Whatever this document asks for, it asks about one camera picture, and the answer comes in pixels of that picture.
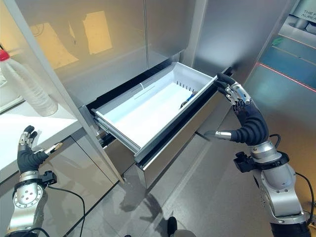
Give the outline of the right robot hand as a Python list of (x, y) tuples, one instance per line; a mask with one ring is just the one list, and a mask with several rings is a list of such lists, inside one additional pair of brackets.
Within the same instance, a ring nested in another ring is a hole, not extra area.
[(230, 102), (241, 127), (236, 130), (207, 131), (205, 137), (229, 140), (255, 146), (267, 141), (268, 126), (251, 96), (240, 83), (226, 74), (218, 73), (213, 84)]

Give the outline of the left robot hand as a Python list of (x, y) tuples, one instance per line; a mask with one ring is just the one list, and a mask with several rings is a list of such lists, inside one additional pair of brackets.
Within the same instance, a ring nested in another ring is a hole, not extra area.
[(31, 148), (34, 139), (38, 133), (31, 125), (27, 126), (22, 132), (17, 152), (17, 165), (21, 174), (28, 171), (38, 171), (39, 166), (54, 152), (62, 147), (63, 143), (59, 142), (46, 150), (34, 152)]

